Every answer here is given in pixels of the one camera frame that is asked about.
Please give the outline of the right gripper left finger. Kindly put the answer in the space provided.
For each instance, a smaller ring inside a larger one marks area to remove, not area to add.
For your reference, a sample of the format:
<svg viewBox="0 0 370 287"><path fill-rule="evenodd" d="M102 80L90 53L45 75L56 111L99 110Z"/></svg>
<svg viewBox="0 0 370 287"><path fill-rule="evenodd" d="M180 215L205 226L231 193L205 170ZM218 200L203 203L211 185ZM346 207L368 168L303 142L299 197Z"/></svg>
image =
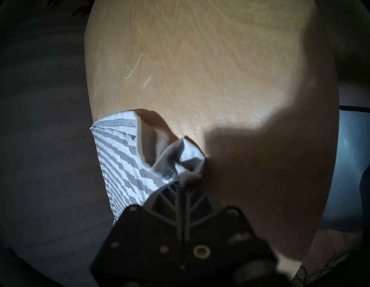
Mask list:
<svg viewBox="0 0 370 287"><path fill-rule="evenodd" d="M183 192L166 185L122 213L92 266L93 275L183 275Z"/></svg>

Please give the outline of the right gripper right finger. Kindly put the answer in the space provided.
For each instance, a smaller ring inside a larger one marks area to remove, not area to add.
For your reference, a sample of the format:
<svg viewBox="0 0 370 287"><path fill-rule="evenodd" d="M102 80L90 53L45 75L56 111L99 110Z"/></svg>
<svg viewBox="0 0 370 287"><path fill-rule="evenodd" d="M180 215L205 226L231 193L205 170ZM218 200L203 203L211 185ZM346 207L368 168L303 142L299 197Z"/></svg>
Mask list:
<svg viewBox="0 0 370 287"><path fill-rule="evenodd" d="M222 207L200 182L183 189L184 271L235 272L258 259L258 238L236 206Z"/></svg>

